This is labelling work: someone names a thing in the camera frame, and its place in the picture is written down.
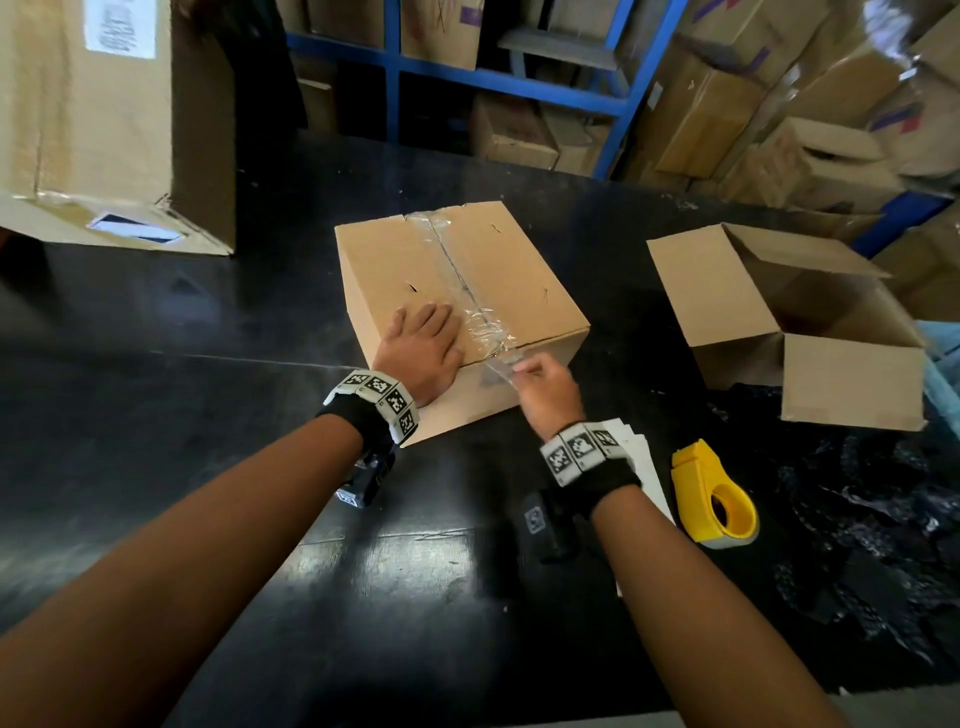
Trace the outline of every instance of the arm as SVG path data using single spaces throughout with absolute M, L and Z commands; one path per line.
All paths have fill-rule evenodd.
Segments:
M 447 305 L 398 311 L 373 367 L 427 404 L 463 361 L 460 324 Z M 133 533 L 0 640 L 0 722 L 159 724 L 362 447 L 323 415 Z
M 540 354 L 516 371 L 523 412 L 544 442 L 585 419 L 577 385 L 556 360 Z M 590 520 L 686 725 L 848 725 L 750 600 L 636 485 L 602 497 Z

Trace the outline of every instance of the blue object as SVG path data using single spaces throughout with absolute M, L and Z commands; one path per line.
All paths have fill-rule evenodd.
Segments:
M 864 257 L 873 257 L 903 235 L 907 228 L 920 225 L 951 202 L 953 200 L 943 195 L 908 189 L 883 206 L 883 217 L 854 240 L 851 247 Z
M 614 93 L 620 94 L 617 97 L 602 93 L 596 85 L 589 90 L 582 90 L 526 78 L 523 71 L 522 54 L 517 54 L 519 58 L 511 56 L 512 73 L 500 73 L 484 68 L 467 71 L 463 68 L 455 68 L 432 61 L 405 58 L 400 55 L 400 2 L 401 0 L 384 0 L 384 28 L 386 34 L 384 50 L 345 43 L 332 38 L 302 36 L 292 33 L 287 34 L 287 44 L 298 53 L 309 56 L 381 66 L 386 73 L 387 141 L 395 144 L 399 136 L 400 73 L 431 76 L 444 81 L 484 88 L 489 91 L 509 93 L 535 101 L 556 104 L 557 106 L 612 116 L 614 119 L 610 135 L 597 159 L 596 167 L 593 169 L 593 177 L 598 180 L 607 178 L 617 151 L 620 149 L 620 145 L 634 120 L 640 101 L 646 94 L 647 86 L 660 64 L 667 42 L 673 35 L 686 6 L 686 0 L 669 0 L 660 27 L 657 29 L 647 55 L 636 72 L 629 93 L 624 94 L 625 89 L 619 88 L 616 78 L 611 76 L 611 87 Z M 627 25 L 634 2 L 635 0 L 620 0 L 617 4 L 605 41 L 605 46 L 608 49 L 616 48 L 623 29 Z

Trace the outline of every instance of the blue metal frame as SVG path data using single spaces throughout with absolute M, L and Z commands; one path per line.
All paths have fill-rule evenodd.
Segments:
M 297 34 L 287 34 L 287 43 L 293 50 L 306 55 L 381 66 L 386 73 L 387 141 L 394 143 L 397 142 L 399 136 L 400 73 L 431 76 L 476 88 L 500 91 L 501 93 L 509 93 L 536 101 L 545 101 L 557 106 L 613 116 L 614 121 L 610 135 L 597 159 L 596 167 L 593 169 L 593 177 L 599 180 L 607 178 L 617 151 L 630 129 L 640 101 L 646 94 L 647 86 L 660 64 L 667 42 L 673 35 L 686 6 L 686 0 L 669 0 L 660 27 L 657 29 L 643 63 L 640 64 L 640 68 L 636 72 L 629 93 L 623 94 L 622 83 L 615 83 L 616 78 L 611 76 L 610 86 L 612 91 L 619 94 L 618 96 L 611 96 L 602 93 L 598 85 L 594 84 L 591 84 L 589 90 L 583 90 L 528 79 L 525 77 L 525 73 L 521 73 L 523 68 L 522 54 L 517 54 L 519 58 L 511 56 L 513 73 L 500 73 L 484 68 L 467 71 L 463 68 L 455 68 L 431 61 L 408 59 L 400 55 L 400 2 L 401 0 L 384 0 L 385 37 L 383 50 L 344 43 L 332 38 Z M 605 42 L 607 48 L 616 48 L 616 44 L 619 42 L 630 17 L 634 2 L 635 0 L 620 0 L 617 4 Z M 594 72 L 594 78 L 599 77 L 600 74 Z

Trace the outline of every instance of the white sticker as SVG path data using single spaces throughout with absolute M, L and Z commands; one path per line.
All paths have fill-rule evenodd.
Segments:
M 87 227 L 95 231 L 109 232 L 111 235 L 118 235 L 119 237 L 135 237 L 137 240 L 146 240 L 148 243 L 159 243 L 160 245 L 170 245 L 183 238 L 181 232 L 158 228 L 156 225 L 145 225 L 128 217 L 112 215 L 109 212 L 96 218 Z
M 647 99 L 647 106 L 651 109 L 657 107 L 657 102 L 660 100 L 660 95 L 663 93 L 663 86 L 660 84 L 654 84 L 653 89 L 650 91 L 650 98 Z
M 86 50 L 156 58 L 156 0 L 84 0 Z

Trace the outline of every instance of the cardboard box flap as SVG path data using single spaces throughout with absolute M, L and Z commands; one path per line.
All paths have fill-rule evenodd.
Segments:
M 876 139 L 859 129 L 792 117 L 783 123 L 790 125 L 802 147 L 814 153 L 860 161 L 882 161 L 886 158 Z
M 723 226 L 648 240 L 647 247 L 689 346 L 780 331 Z
M 890 278 L 839 240 L 724 223 L 724 229 L 760 260 L 793 268 Z
M 786 334 L 783 359 L 784 420 L 924 427 L 923 349 Z
M 502 202 L 341 225 L 336 236 L 372 318 L 369 331 L 357 330 L 365 352 L 401 304 L 470 310 L 457 339 L 465 365 L 485 358 L 497 338 L 521 347 L 589 327 Z

